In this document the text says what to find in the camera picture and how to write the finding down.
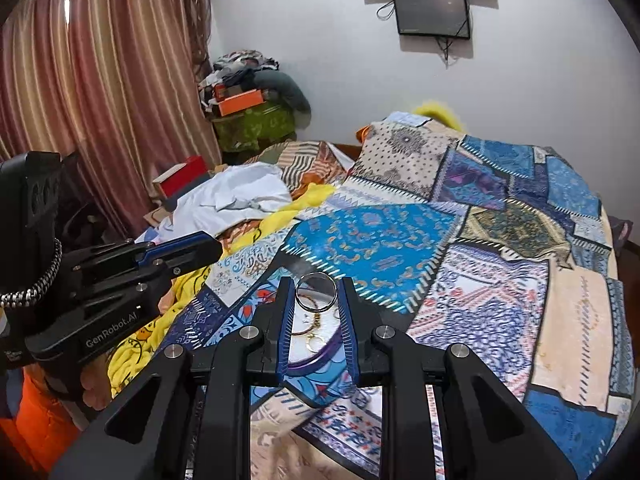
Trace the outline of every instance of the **patchwork blanket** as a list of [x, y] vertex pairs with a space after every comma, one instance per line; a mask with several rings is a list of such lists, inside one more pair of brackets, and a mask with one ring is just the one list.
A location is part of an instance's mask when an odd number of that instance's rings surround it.
[[[373, 123], [338, 191], [213, 266], [160, 349], [217, 344], [273, 300], [282, 276], [351, 276], [362, 300], [418, 343], [471, 346], [584, 479], [632, 405], [611, 247], [600, 200], [553, 150], [435, 121]], [[308, 321], [296, 311], [294, 330]], [[252, 390], [254, 479], [378, 477], [382, 393], [351, 383], [333, 310], [317, 330], [317, 352], [293, 338], [283, 387]]]

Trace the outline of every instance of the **curtain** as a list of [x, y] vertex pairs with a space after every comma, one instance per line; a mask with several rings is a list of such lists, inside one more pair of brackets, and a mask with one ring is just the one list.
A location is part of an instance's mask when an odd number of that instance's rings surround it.
[[179, 0], [21, 0], [1, 31], [0, 155], [78, 150], [113, 227], [136, 235], [151, 180], [221, 160], [194, 83]]
[[197, 82], [211, 73], [209, 51], [211, 34], [211, 0], [172, 0], [183, 30], [185, 45], [191, 54], [193, 75]]

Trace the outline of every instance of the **white wall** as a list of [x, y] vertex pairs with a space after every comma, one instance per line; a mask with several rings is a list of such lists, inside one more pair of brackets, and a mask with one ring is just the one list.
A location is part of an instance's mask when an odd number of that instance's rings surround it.
[[640, 53], [607, 0], [470, 0], [473, 40], [448, 70], [370, 1], [212, 0], [218, 47], [281, 62], [311, 103], [303, 139], [354, 143], [438, 99], [476, 136], [552, 145], [640, 241]]

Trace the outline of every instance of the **jewelry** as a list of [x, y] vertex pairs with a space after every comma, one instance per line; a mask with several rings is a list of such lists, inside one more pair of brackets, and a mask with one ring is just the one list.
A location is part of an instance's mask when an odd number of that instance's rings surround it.
[[314, 314], [313, 323], [309, 328], [307, 328], [306, 330], [303, 330], [302, 332], [291, 332], [291, 335], [305, 335], [311, 332], [312, 330], [315, 330], [316, 328], [320, 328], [320, 314]]
[[[303, 283], [305, 283], [307, 280], [311, 278], [321, 278], [323, 280], [328, 280], [332, 284], [332, 287], [334, 288], [333, 299], [327, 305], [321, 308], [311, 309], [307, 305], [302, 303], [302, 301], [300, 300], [301, 294], [299, 294], [298, 292], [298, 290], [300, 289], [300, 285], [302, 285]], [[326, 272], [310, 272], [309, 274], [305, 274], [300, 278], [300, 280], [298, 281], [298, 284], [296, 285], [296, 302], [299, 304], [299, 306], [304, 308], [307, 312], [312, 312], [312, 313], [317, 312], [318, 314], [322, 314], [323, 312], [326, 312], [332, 306], [334, 306], [334, 303], [337, 299], [338, 299], [338, 286], [335, 284], [335, 280], [331, 276], [329, 276]]]
[[[311, 348], [312, 339], [319, 339], [320, 341], [322, 341], [322, 346], [318, 350], [314, 350], [313, 348]], [[326, 341], [324, 340], [324, 337], [322, 337], [321, 335], [309, 334], [309, 336], [306, 338], [306, 349], [309, 350], [312, 354], [317, 354], [319, 351], [321, 351], [324, 345], [326, 345]]]
[[[307, 300], [309, 300], [311, 303], [314, 304], [314, 306], [318, 306], [318, 304], [315, 302], [315, 300], [309, 296], [303, 296], [303, 298], [306, 298]], [[306, 330], [303, 330], [302, 332], [291, 332], [292, 336], [295, 335], [305, 335], [308, 334], [309, 332], [311, 332], [312, 330], [316, 329], [316, 328], [320, 328], [320, 314], [315, 313], [314, 314], [314, 320], [311, 323], [311, 326], [309, 328], [307, 328]]]

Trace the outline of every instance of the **television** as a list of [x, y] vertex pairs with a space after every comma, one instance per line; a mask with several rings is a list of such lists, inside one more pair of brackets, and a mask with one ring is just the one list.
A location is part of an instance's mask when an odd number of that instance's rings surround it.
[[466, 0], [394, 0], [398, 34], [469, 40]]

